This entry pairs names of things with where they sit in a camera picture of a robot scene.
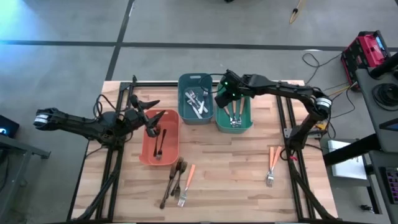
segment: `gray floor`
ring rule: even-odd
[[[24,0],[0,2],[0,40],[109,41],[118,38],[128,0]],[[289,25],[297,1],[136,0],[125,42],[216,43],[347,46],[361,30],[381,30],[389,47],[398,47],[393,0],[308,0]],[[52,151],[34,158],[13,217],[28,223],[66,219],[87,141],[63,131],[35,130],[38,108],[57,107],[91,116],[114,47],[0,45],[0,114],[21,124],[18,139]],[[298,50],[146,49],[123,47],[113,80],[178,80],[183,73],[258,73],[273,80],[307,80],[313,68]],[[324,62],[339,52],[312,52]],[[346,82],[334,60],[320,68],[311,85],[322,89]],[[360,93],[349,93],[356,110],[332,120],[337,137],[362,138],[373,133]],[[333,114],[351,109],[344,95]],[[364,187],[332,185],[340,218],[389,223],[385,215],[358,209],[369,203]]]

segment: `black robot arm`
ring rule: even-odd
[[[302,150],[312,127],[318,121],[329,118],[330,115],[331,100],[319,88],[291,85],[286,82],[272,82],[260,75],[243,75],[241,78],[231,70],[226,71],[220,83],[226,90],[215,98],[220,108],[224,108],[230,102],[238,100],[242,96],[254,98],[258,95],[272,94],[300,100],[308,111],[308,116],[301,125],[292,129],[285,146],[285,149],[289,151]],[[324,219],[335,219],[325,210],[310,188],[301,179],[293,161],[288,158],[288,162],[290,163],[289,167],[292,167],[290,173],[292,178],[301,186],[320,216]]]
[[[105,146],[112,146],[119,140],[124,140],[128,133],[146,126],[148,136],[156,137],[156,124],[164,111],[148,118],[144,110],[155,106],[159,100],[152,102],[139,101],[136,95],[130,97],[130,102],[136,109],[127,110],[123,116],[117,116],[114,111],[105,112],[96,119],[87,119],[70,115],[56,108],[37,110],[34,125],[42,131],[64,130],[79,134],[87,139],[95,139]]]

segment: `utensil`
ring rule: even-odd
[[[272,161],[274,160],[274,147],[270,147],[269,148],[269,168],[268,168],[268,173],[267,173],[267,178],[266,178],[266,184],[268,187],[268,183],[269,183],[269,176],[271,174],[271,168],[272,168]]]
[[[163,155],[162,147],[163,147],[164,137],[166,137],[166,133],[167,133],[167,129],[164,129],[163,130],[163,136],[162,136],[162,142],[160,143],[160,149],[159,149],[159,151],[157,152],[157,155],[156,155],[156,159],[157,160],[161,160],[161,158],[162,158],[162,155]]]
[[[238,124],[236,122],[236,117],[235,117],[235,115],[236,115],[236,101],[235,100],[232,101],[232,115],[233,115],[232,122],[234,124],[233,128],[236,128],[238,126]]]
[[[177,182],[175,183],[174,188],[173,188],[173,190],[172,190],[172,193],[170,194],[171,196],[174,196],[174,198],[175,198],[176,200],[178,200],[178,198],[179,198],[179,196],[180,196],[180,193],[181,193],[180,178],[181,178],[181,175],[182,175],[182,174],[185,172],[185,170],[187,169],[187,166],[188,166],[188,163],[185,162],[185,161],[183,161],[183,162],[182,162],[181,169],[180,169],[180,173],[179,173],[179,175],[178,175]]]
[[[170,174],[169,174],[169,184],[167,185],[166,192],[164,193],[162,202],[160,203],[160,207],[159,207],[160,209],[163,209],[165,207],[166,199],[167,199],[167,196],[169,194],[169,189],[170,189],[170,187],[172,185],[172,182],[173,182],[175,174],[176,174],[176,170],[175,169],[176,169],[176,166],[173,165],[171,170],[170,170]]]
[[[191,96],[191,94],[189,94],[189,92],[185,92],[185,96],[187,96],[188,99],[190,99],[190,100],[192,101],[192,103],[195,104],[195,106],[196,106],[197,108],[200,107],[200,105],[198,105],[198,103],[195,101],[195,99],[193,99],[193,97]]]
[[[159,134],[160,134],[160,124],[158,124],[156,126],[155,132],[156,132],[156,142],[155,142],[154,157],[156,157],[156,155],[157,155],[157,138],[159,137]]]
[[[273,173],[273,171],[274,171],[276,162],[278,161],[278,158],[279,158],[279,154],[280,154],[280,150],[281,150],[281,149],[282,149],[282,147],[278,146],[278,148],[277,148],[277,150],[276,150],[276,153],[275,153],[275,155],[274,155],[274,158],[273,158],[273,160],[272,160],[271,171],[270,171],[270,173],[269,173],[269,175],[268,175],[268,177],[267,177],[267,186],[268,186],[268,187],[272,187],[272,184],[274,183],[274,173]]]
[[[228,106],[225,106],[224,107],[224,110],[225,110],[225,113],[229,116],[229,122],[231,123],[231,126],[232,127],[234,127],[234,124],[232,123],[232,117],[231,117],[231,115],[229,114],[229,110],[228,110]]]
[[[203,109],[205,108],[205,101],[203,100],[200,104],[200,108],[199,108],[199,113],[202,114],[203,113]]]
[[[239,119],[237,120],[237,124],[239,127],[242,126],[242,113],[243,113],[243,107],[244,107],[244,97],[241,98],[241,105],[239,106]]]
[[[192,97],[192,99],[194,99],[194,100],[196,100],[196,102],[197,103],[199,103],[199,113],[201,114],[201,110],[200,110],[200,108],[202,108],[202,103],[204,104],[204,100],[203,100],[203,102],[201,102],[198,98],[197,98],[197,96],[195,95],[195,92],[193,92],[193,90],[188,90],[188,93],[189,93],[189,95]],[[206,107],[204,107],[204,105],[203,105],[203,109],[202,109],[203,111],[205,111],[205,113],[208,113],[209,111],[207,110],[207,108]]]
[[[195,171],[195,165],[192,164],[191,170],[189,172],[188,180],[187,180],[187,185],[185,186],[184,193],[181,194],[180,200],[178,201],[178,204],[177,204],[179,207],[183,207],[185,204],[185,201],[187,201],[187,191],[188,191],[189,185],[191,184],[191,180],[192,180],[194,171]]]
[[[178,161],[176,163],[176,168],[175,168],[176,175],[177,175],[178,171],[180,171],[180,173],[181,173],[183,162],[184,162],[184,158],[183,157],[179,157],[179,159],[178,159]],[[173,193],[173,192],[175,192],[174,189],[175,189],[175,186],[174,186],[174,188],[172,190],[171,196],[174,196],[174,193]]]
[[[199,119],[203,119],[203,118],[200,116],[199,111],[195,108],[195,106],[192,105],[192,100],[188,100],[187,103],[188,103],[189,105],[191,105],[193,111],[194,111],[195,114],[198,116],[198,118],[199,118]]]

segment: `wooden table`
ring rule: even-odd
[[[114,105],[119,83],[105,82],[103,86],[102,93]],[[142,101],[160,100],[156,108],[178,111],[175,87],[135,88],[134,93]],[[292,100],[292,103],[297,124],[300,124],[307,112],[301,102]],[[104,111],[111,110],[105,102],[103,105]],[[141,164],[138,156],[144,129],[135,131],[124,148],[114,222],[297,221],[287,163],[279,159],[274,170],[273,188],[266,187],[264,182],[269,166],[269,147],[284,144],[276,98],[272,95],[257,96],[251,105],[254,125],[244,134],[221,133],[214,119],[203,126],[188,126],[181,121],[180,155],[188,162],[188,170],[190,164],[197,166],[183,208],[177,207],[172,197],[164,210],[159,208],[169,181],[170,166]],[[319,146],[314,139],[309,139],[308,143]],[[99,147],[97,142],[90,142],[88,152]],[[337,217],[321,151],[306,147],[303,155],[311,190],[328,212]],[[86,159],[72,218],[82,214],[98,193],[105,157],[104,149]],[[184,186],[187,175],[185,172],[182,176]],[[305,217],[308,217],[301,189],[300,197]],[[106,200],[104,215],[108,211],[107,206]]]

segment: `metal fork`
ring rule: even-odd
[[[192,97],[192,99],[196,100],[196,102],[199,104],[199,108],[200,108],[202,102],[197,98],[197,96],[195,95],[193,90],[188,90],[188,93]],[[205,106],[203,107],[203,110],[204,110],[205,113],[209,112]]]
[[[160,149],[159,149],[159,151],[157,151],[157,155],[156,155],[156,159],[157,160],[161,160],[162,159],[162,155],[163,155],[162,147],[163,147],[164,138],[166,137],[166,133],[167,133],[167,129],[164,129],[163,130],[163,136],[162,136],[162,142],[160,144]]]
[[[241,98],[241,104],[239,106],[239,119],[236,121],[236,124],[241,127],[242,126],[242,113],[244,108],[244,97]]]
[[[178,175],[177,182],[175,183],[174,188],[173,188],[173,190],[172,190],[172,193],[170,194],[171,196],[174,196],[174,198],[175,198],[176,200],[179,199],[180,194],[181,194],[180,178],[181,178],[181,175],[182,175],[182,174],[185,172],[185,170],[187,169],[187,166],[188,166],[188,163],[185,162],[185,161],[183,161],[183,162],[182,162],[182,165],[181,165],[181,169],[180,169],[180,174]]]
[[[236,122],[232,119],[231,114],[229,113],[228,106],[224,107],[225,113],[229,116],[229,122],[231,123],[232,128],[235,128]]]
[[[185,190],[184,193],[181,194],[180,196],[180,200],[178,201],[178,206],[182,207],[185,204],[185,201],[187,200],[187,191],[189,188],[189,185],[191,184],[191,180],[192,180],[192,176],[193,176],[193,172],[195,171],[195,165],[192,164],[191,166],[191,170],[189,171],[189,176],[188,176],[188,180],[187,180],[187,185],[185,186]]]
[[[269,168],[269,171],[268,171],[268,174],[267,174],[267,187],[272,187],[272,184],[274,183],[274,173],[273,173],[273,171],[274,171],[276,162],[278,161],[281,149],[282,149],[282,147],[278,146],[275,155],[273,155],[274,148],[270,147],[270,149],[269,149],[269,161],[270,161],[269,164],[270,164],[270,168]]]

